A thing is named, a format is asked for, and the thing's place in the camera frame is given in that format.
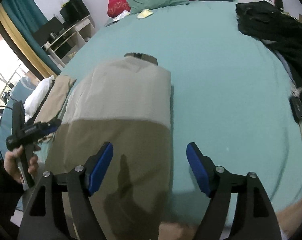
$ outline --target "yellow cloth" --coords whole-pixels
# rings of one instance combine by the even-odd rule
[[[41,73],[41,75],[45,78],[52,75],[56,77],[56,74],[38,57],[38,55],[35,54],[33,49],[25,41],[19,30],[15,27],[5,12],[2,4],[0,4],[0,22],[13,42],[17,45],[20,51],[22,51],[31,64]]]

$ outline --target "desk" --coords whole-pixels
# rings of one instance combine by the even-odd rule
[[[53,60],[53,62],[58,66],[60,70],[66,66],[66,64],[70,61],[70,57],[68,55],[72,53],[78,52],[85,43],[92,38],[92,36],[96,33],[89,16],[83,18],[76,24],[69,27],[65,30],[61,35],[59,35],[52,43],[47,41],[42,48],[46,51],[49,57]],[[61,44],[59,44],[56,48],[52,47],[57,42],[61,41],[61,38],[65,38]],[[62,58],[59,58],[55,53],[63,44],[68,43],[72,48],[71,50]]]

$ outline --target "blue clamp pad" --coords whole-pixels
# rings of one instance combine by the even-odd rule
[[[43,136],[56,132],[58,128],[59,128],[58,126],[51,126],[49,129],[43,131]]]
[[[85,186],[92,196],[98,191],[113,157],[112,143],[105,142],[99,152],[85,163]]]
[[[210,196],[210,179],[208,172],[203,166],[201,157],[204,157],[195,143],[189,143],[187,146],[187,159],[193,174],[196,178],[200,190],[207,196]]]

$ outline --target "human hand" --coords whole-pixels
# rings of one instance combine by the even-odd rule
[[[158,240],[192,240],[197,228],[179,223],[162,222]]]
[[[20,174],[20,170],[17,167],[15,159],[20,157],[23,153],[23,146],[21,145],[19,148],[14,149],[12,152],[6,152],[4,158],[4,169],[6,172],[11,175],[11,177],[18,183],[22,184],[22,178]],[[34,144],[34,151],[41,150],[41,147]],[[29,161],[29,174],[35,176],[38,169],[38,156],[34,154],[34,156]]]

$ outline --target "door frame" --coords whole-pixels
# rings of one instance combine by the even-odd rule
[[[5,30],[4,26],[0,22],[0,34],[9,47],[14,51],[18,58],[23,62],[23,64],[41,81],[44,76],[34,67],[34,65],[27,59],[23,52],[17,47],[14,41],[11,39],[10,35]]]

